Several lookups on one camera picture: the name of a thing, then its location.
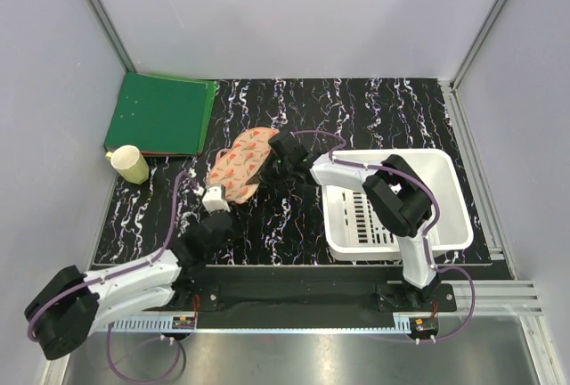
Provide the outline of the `tulip print mesh laundry bag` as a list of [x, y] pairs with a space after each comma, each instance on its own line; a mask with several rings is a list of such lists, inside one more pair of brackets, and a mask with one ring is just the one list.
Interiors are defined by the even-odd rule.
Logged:
[[208, 185], [220, 184], [229, 202], [242, 204], [257, 191], [259, 183], [250, 183], [272, 152], [269, 140], [279, 131], [254, 127], [236, 137], [232, 146], [220, 150], [206, 179]]

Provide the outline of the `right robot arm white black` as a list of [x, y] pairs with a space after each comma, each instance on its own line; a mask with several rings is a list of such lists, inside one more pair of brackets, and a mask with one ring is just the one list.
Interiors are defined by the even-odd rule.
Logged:
[[403, 157], [391, 154], [366, 164], [340, 158], [331, 151], [309, 152], [294, 134], [280, 132], [269, 139], [269, 153], [248, 184], [276, 185], [295, 181], [312, 186], [339, 186], [362, 193], [379, 222], [397, 241], [403, 261], [403, 284], [382, 297], [393, 307], [424, 310], [436, 300], [441, 279], [428, 242], [428, 232], [440, 217], [433, 193]]

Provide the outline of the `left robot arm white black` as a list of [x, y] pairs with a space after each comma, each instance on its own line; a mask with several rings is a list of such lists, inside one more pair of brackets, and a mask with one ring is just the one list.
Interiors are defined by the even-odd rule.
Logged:
[[64, 267], [25, 308], [28, 338], [46, 359], [56, 360], [127, 316], [167, 306], [184, 309], [207, 262], [240, 236], [236, 214], [216, 211], [144, 258], [88, 272]]

